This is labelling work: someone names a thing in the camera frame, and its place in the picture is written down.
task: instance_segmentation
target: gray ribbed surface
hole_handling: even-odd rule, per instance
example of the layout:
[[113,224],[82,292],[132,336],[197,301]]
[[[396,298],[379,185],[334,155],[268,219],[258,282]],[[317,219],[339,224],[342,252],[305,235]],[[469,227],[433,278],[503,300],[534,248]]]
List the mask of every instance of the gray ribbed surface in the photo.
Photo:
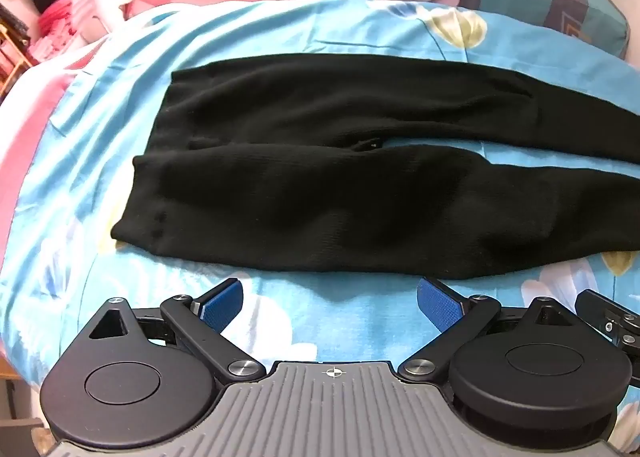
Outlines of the gray ribbed surface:
[[[213,413],[136,457],[540,457],[477,434],[430,385],[396,379],[385,363],[281,363],[259,383],[227,389]],[[68,443],[50,457],[114,457]],[[615,457],[606,443],[554,454]]]

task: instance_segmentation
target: silver bolt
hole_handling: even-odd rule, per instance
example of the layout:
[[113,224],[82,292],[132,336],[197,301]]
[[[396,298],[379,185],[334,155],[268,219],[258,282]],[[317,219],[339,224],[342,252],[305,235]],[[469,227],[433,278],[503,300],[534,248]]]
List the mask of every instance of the silver bolt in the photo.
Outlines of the silver bolt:
[[404,370],[414,376],[426,376],[436,370],[436,365],[429,360],[409,360],[404,364]]
[[238,360],[230,363],[228,368],[234,376],[251,376],[260,370],[260,364],[251,360]]

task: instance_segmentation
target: blue bed sheet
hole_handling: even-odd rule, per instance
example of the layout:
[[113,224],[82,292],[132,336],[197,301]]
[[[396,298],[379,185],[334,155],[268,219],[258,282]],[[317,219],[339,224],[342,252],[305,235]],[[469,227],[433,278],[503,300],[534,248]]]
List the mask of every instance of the blue bed sheet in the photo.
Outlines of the blue bed sheet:
[[[242,281],[245,304],[224,335],[267,366],[280,359],[397,365],[436,336],[416,304],[416,275],[256,271],[161,259],[111,239],[132,184],[131,160],[145,148],[170,73],[292,52],[494,65],[640,112],[640,79],[632,67],[553,30],[500,15],[378,0],[169,4],[145,12],[114,33],[69,87],[20,192],[0,273],[0,337],[28,381],[42,382],[105,299],[123,296],[133,307],[157,307],[174,294],[197,296],[230,275]],[[640,177],[640,166],[627,163],[483,142],[437,143],[473,150],[492,163]],[[545,294],[573,307],[577,293],[595,289],[640,310],[636,253],[449,283],[462,294],[489,294],[510,306]],[[622,416],[631,420],[627,424],[638,417],[639,399],[632,389]]]

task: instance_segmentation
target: black pants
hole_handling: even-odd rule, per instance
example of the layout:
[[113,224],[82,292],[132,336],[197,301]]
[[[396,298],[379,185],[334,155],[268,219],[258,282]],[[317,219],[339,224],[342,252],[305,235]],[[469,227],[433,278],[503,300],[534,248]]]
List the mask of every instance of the black pants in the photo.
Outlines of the black pants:
[[114,238],[167,257],[470,278],[640,249],[640,180],[490,164],[460,138],[640,163],[640,118],[487,66],[286,54],[176,72]]

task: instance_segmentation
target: black mechanical device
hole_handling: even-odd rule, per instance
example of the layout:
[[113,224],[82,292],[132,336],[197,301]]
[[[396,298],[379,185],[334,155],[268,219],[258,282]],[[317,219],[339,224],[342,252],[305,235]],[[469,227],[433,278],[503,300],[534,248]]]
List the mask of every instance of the black mechanical device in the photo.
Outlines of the black mechanical device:
[[640,317],[593,291],[576,313],[463,297],[423,278],[441,335],[388,361],[280,361],[220,332],[234,278],[159,309],[109,299],[46,377],[51,457],[613,457],[616,407],[639,386]]

